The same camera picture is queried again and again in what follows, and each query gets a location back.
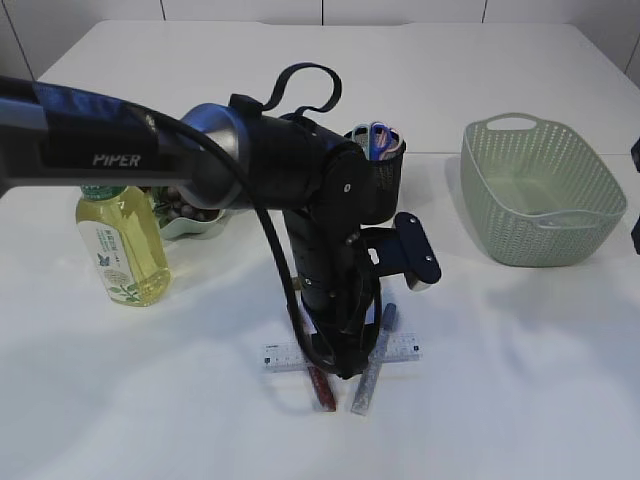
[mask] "scissors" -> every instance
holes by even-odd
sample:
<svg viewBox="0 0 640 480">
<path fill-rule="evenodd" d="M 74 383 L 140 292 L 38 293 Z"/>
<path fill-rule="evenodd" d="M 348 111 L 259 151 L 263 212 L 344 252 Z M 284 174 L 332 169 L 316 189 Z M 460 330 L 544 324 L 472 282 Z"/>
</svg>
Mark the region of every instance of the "scissors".
<svg viewBox="0 0 640 480">
<path fill-rule="evenodd" d="M 356 137 L 362 134 L 366 135 L 366 143 L 362 148 L 367 159 L 374 162 L 385 160 L 402 145 L 400 133 L 382 122 L 358 125 L 351 131 L 351 140 L 356 141 Z"/>
</svg>

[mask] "black cable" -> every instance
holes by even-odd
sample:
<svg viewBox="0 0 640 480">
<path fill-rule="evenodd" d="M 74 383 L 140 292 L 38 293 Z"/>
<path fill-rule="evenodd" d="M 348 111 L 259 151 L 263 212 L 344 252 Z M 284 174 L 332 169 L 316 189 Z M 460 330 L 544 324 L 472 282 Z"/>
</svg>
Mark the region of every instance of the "black cable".
<svg viewBox="0 0 640 480">
<path fill-rule="evenodd" d="M 340 373 L 339 368 L 335 363 L 328 362 L 324 358 L 315 353 L 313 348 L 309 345 L 307 335 L 304 332 L 302 314 L 298 306 L 298 299 L 296 297 L 295 290 L 293 288 L 293 282 L 291 281 L 291 272 L 289 271 L 289 265 L 284 256 L 282 245 L 276 233 L 271 217 L 269 216 L 267 209 L 262 204 L 262 201 L 253 191 L 251 181 L 242 170 L 242 168 L 233 160 L 233 158 L 216 142 L 198 130 L 195 130 L 188 125 L 185 125 L 175 118 L 171 118 L 168 115 L 164 115 L 160 112 L 153 112 L 154 120 L 159 128 L 166 128 L 169 131 L 176 132 L 183 137 L 194 141 L 200 145 L 204 150 L 214 155 L 222 164 L 233 174 L 240 186 L 244 189 L 247 197 L 251 201 L 253 208 L 258 215 L 258 220 L 262 225 L 264 234 L 267 237 L 267 242 L 271 248 L 273 259 L 280 276 L 280 282 L 282 283 L 282 289 L 287 300 L 287 311 L 291 319 L 293 326 L 293 332 L 296 336 L 298 344 L 302 349 L 304 355 L 316 366 L 328 373 Z M 376 299 L 376 307 L 380 306 L 379 297 Z M 378 316 L 379 308 L 376 308 L 376 317 Z"/>
</svg>

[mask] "basket handle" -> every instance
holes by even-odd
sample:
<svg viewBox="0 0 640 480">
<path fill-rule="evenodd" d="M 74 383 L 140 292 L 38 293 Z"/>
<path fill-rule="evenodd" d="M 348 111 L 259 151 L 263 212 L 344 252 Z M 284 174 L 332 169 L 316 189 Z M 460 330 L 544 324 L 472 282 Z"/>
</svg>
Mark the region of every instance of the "basket handle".
<svg viewBox="0 0 640 480">
<path fill-rule="evenodd" d="M 602 215 L 587 211 L 550 213 L 534 220 L 535 224 L 544 230 L 597 228 L 602 224 L 602 221 Z"/>
<path fill-rule="evenodd" d="M 538 117 L 534 117 L 533 115 L 529 115 L 528 113 L 518 113 L 518 112 L 511 112 L 511 113 L 503 113 L 501 115 L 496 115 L 495 117 L 491 117 L 491 118 L 487 118 L 486 120 L 483 120 L 480 122 L 480 124 L 486 129 L 486 130 L 493 130 L 491 128 L 489 128 L 489 124 L 496 122 L 498 120 L 507 120 L 507 119 L 522 119 L 522 120 L 530 120 L 534 123 L 534 125 L 532 127 L 529 128 L 509 128 L 509 129 L 505 129 L 505 130 L 533 130 L 534 128 L 536 128 L 538 126 L 538 123 L 542 122 L 543 120 L 538 118 Z"/>
</svg>

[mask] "basket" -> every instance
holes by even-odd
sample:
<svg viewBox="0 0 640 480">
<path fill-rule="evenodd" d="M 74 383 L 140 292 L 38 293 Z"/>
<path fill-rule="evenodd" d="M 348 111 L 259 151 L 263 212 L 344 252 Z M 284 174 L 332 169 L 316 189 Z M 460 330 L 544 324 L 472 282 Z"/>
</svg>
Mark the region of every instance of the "basket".
<svg viewBox="0 0 640 480">
<path fill-rule="evenodd" d="M 514 118 L 534 126 L 490 128 Z M 605 241 L 627 208 L 609 169 L 576 132 L 522 113 L 469 125 L 460 173 L 480 240 L 489 255 L 507 265 L 580 262 Z"/>
</svg>

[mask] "bottle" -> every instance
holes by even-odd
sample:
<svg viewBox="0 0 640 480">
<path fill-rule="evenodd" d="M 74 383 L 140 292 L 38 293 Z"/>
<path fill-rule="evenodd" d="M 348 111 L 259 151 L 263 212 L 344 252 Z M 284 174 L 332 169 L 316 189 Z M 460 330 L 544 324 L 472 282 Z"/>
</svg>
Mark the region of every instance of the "bottle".
<svg viewBox="0 0 640 480">
<path fill-rule="evenodd" d="M 76 222 L 114 302 L 145 307 L 171 281 L 151 205 L 137 187 L 83 186 Z"/>
</svg>

